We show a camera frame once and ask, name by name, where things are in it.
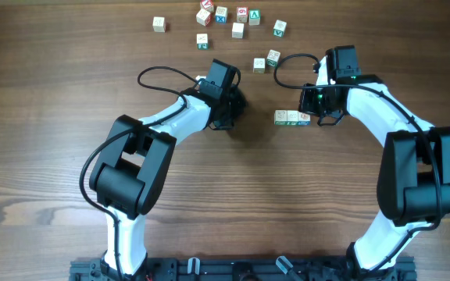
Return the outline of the blue edged wooden block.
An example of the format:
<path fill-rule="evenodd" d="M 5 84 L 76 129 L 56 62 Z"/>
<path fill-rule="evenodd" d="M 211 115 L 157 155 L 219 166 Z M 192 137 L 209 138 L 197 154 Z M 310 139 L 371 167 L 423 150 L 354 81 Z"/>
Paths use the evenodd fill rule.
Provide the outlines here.
<path fill-rule="evenodd" d="M 297 124 L 299 126 L 308 126 L 310 124 L 310 115 L 303 112 L 298 112 Z"/>

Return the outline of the green edged block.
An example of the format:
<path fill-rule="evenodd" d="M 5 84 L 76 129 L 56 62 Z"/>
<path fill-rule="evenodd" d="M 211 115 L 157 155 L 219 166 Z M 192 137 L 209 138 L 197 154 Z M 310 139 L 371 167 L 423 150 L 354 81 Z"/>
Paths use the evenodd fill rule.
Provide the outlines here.
<path fill-rule="evenodd" d="M 276 110 L 274 114 L 274 124 L 275 125 L 286 125 L 288 121 L 288 111 L 287 110 Z"/>
<path fill-rule="evenodd" d="M 298 125 L 298 111 L 287 110 L 287 124 L 289 126 L 297 126 Z"/>
<path fill-rule="evenodd" d="M 198 50 L 208 50 L 209 49 L 208 34 L 196 34 L 196 44 Z"/>

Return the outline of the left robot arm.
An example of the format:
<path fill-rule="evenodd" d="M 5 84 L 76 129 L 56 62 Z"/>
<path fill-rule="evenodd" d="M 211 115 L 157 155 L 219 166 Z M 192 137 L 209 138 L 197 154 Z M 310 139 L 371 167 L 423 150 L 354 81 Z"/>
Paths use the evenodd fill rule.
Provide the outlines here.
<path fill-rule="evenodd" d="M 105 214 L 108 247 L 100 260 L 111 280 L 150 279 L 145 216 L 159 199 L 175 147 L 206 128 L 231 130 L 247 105 L 238 68 L 212 61 L 177 100 L 153 116 L 122 115 L 80 172 L 84 200 Z"/>

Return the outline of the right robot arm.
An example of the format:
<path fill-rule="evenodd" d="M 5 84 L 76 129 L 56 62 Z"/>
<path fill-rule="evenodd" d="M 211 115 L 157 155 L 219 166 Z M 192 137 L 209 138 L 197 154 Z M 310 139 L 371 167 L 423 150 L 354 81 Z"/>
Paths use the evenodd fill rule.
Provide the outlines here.
<path fill-rule="evenodd" d="M 350 248 L 358 274 L 395 265 L 421 232 L 450 213 L 450 126 L 436 127 L 409 111 L 375 75 L 364 75 L 355 47 L 327 50 L 314 66 L 317 81 L 302 88 L 300 110 L 340 122 L 360 121 L 383 147 L 377 180 L 380 211 Z"/>

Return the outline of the green Z letter block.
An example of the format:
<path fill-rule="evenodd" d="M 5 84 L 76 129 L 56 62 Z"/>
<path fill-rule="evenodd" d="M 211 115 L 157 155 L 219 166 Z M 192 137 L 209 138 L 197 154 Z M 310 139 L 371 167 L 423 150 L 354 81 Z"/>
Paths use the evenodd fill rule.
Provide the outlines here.
<path fill-rule="evenodd" d="M 268 66 L 276 67 L 280 59 L 280 52 L 271 49 L 266 57 Z"/>

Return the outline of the plain wooden centre block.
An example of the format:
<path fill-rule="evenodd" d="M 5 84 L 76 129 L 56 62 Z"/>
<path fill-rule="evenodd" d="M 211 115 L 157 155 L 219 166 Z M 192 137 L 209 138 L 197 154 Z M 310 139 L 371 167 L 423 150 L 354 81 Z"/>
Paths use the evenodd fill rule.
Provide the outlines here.
<path fill-rule="evenodd" d="M 243 23 L 233 23 L 232 38 L 242 39 L 244 37 L 245 25 Z"/>

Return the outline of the red edged wooden block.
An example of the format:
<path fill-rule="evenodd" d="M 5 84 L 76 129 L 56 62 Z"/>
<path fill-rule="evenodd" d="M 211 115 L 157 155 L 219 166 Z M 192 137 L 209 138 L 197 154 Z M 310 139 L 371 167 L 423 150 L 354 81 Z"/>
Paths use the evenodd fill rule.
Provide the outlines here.
<path fill-rule="evenodd" d="M 196 14 L 196 21 L 197 23 L 203 25 L 204 27 L 207 27 L 209 25 L 209 22 L 211 20 L 211 12 L 200 9 Z"/>

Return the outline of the blue X letter block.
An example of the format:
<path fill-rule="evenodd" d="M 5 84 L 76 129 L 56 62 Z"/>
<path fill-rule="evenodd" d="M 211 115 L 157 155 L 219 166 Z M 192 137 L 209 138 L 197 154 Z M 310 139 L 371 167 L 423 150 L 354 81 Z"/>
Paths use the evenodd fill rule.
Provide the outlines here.
<path fill-rule="evenodd" d="M 217 23 L 227 22 L 228 9 L 227 7 L 217 6 L 215 11 L 215 21 Z"/>

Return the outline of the red number nine block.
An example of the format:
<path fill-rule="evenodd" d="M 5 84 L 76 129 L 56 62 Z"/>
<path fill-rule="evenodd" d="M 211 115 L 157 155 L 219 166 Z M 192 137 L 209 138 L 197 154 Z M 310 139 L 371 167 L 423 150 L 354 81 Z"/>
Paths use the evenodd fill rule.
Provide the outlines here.
<path fill-rule="evenodd" d="M 237 16 L 238 23 L 247 23 L 248 22 L 248 7 L 238 6 L 236 16 Z"/>

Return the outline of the green A letter block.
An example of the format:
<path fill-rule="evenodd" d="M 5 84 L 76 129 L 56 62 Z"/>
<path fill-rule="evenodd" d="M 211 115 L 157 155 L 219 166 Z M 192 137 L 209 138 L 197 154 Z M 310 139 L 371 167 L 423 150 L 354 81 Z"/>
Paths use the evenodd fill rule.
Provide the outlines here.
<path fill-rule="evenodd" d="M 248 22 L 252 26 L 257 26 L 261 22 L 261 12 L 259 9 L 250 9 L 248 11 Z"/>

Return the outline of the green V letter block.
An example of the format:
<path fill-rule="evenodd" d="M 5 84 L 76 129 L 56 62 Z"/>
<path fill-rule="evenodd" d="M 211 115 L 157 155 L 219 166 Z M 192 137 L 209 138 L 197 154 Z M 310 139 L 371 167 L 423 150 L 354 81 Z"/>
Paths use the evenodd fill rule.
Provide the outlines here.
<path fill-rule="evenodd" d="M 283 37 L 286 31 L 287 23 L 283 20 L 276 20 L 273 26 L 273 35 L 276 37 Z"/>

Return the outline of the red letter block top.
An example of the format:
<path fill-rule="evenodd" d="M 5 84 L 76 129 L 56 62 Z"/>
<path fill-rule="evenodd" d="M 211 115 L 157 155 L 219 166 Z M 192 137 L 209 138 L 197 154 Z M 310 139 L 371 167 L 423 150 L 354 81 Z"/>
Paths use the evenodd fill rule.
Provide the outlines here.
<path fill-rule="evenodd" d="M 200 0 L 200 7 L 210 13 L 214 12 L 214 3 L 212 0 Z"/>

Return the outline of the plain block far left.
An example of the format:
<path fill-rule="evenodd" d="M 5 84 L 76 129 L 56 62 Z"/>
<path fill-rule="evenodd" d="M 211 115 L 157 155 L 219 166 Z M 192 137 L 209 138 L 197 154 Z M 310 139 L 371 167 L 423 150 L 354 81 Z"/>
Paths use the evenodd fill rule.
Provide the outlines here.
<path fill-rule="evenodd" d="M 152 21 L 152 27 L 155 32 L 166 32 L 166 19 L 164 17 L 155 16 Z"/>

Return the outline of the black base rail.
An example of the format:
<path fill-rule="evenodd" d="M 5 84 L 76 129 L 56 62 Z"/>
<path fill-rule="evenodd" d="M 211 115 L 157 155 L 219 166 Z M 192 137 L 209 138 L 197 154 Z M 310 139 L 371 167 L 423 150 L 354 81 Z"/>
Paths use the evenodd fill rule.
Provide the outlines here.
<path fill-rule="evenodd" d="M 147 258 L 139 272 L 123 280 L 359 280 L 352 278 L 352 263 L 345 256 L 290 259 L 200 260 L 189 258 Z M 114 269 L 100 258 L 72 261 L 71 281 L 118 280 Z M 362 280 L 417 280 L 413 257 L 399 257 L 395 266 Z"/>

